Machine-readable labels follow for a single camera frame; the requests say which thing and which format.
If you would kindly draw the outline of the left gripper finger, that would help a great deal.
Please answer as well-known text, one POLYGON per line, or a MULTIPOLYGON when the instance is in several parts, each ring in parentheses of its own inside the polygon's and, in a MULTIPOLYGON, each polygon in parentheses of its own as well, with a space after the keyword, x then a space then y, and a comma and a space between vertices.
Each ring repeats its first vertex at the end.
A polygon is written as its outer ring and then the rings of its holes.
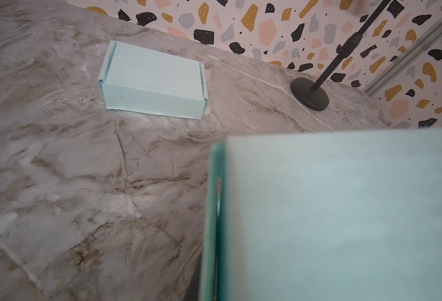
POLYGON ((202 259, 198 259, 183 301, 198 301, 202 259))

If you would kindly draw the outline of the mint paper box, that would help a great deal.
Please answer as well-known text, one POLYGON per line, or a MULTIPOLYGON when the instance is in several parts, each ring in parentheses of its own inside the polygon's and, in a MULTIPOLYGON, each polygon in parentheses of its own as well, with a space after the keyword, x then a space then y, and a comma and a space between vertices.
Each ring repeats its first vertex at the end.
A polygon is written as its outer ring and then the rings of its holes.
POLYGON ((210 150, 200 300, 442 300, 442 128, 210 150))
POLYGON ((208 104, 203 63, 111 41, 98 84, 109 110, 200 120, 208 104))

